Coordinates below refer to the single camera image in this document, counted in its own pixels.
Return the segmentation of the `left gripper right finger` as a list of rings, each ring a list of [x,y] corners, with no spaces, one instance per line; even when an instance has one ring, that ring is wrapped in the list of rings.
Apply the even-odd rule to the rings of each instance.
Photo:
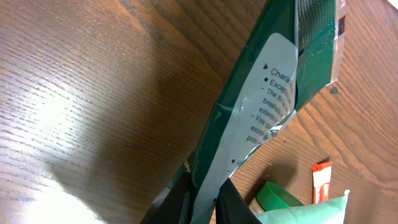
[[[231,179],[227,179],[221,186],[215,208],[217,224],[261,224]]]

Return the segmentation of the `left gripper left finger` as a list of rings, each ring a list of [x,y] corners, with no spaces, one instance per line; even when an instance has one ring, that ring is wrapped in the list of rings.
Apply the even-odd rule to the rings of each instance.
[[[191,175],[186,172],[180,176],[167,195],[164,194],[163,200],[153,203],[141,223],[188,223],[192,210],[190,185]]]

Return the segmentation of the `green lid jar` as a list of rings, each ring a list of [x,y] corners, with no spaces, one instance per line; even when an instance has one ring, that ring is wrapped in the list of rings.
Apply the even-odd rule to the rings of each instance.
[[[303,203],[283,187],[265,182],[262,188],[248,205],[250,211],[257,215],[271,210],[303,206]]]

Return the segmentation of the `red instant coffee stick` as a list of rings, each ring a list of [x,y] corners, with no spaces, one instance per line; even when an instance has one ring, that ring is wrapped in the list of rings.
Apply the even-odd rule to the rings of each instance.
[[[312,166],[313,176],[313,204],[329,199],[332,161],[322,162]]]

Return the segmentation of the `pale green wipes pack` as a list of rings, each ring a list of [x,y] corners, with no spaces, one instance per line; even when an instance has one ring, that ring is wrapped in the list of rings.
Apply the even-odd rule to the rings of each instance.
[[[350,190],[344,195],[327,201],[271,210],[255,217],[263,224],[344,224]]]

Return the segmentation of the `green 3M gloves package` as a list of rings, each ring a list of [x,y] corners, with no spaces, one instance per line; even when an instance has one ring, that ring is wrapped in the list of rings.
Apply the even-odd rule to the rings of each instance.
[[[337,80],[345,14],[346,3],[340,0],[267,1],[196,149],[152,205],[188,172],[188,223],[208,223],[216,217],[225,181]]]

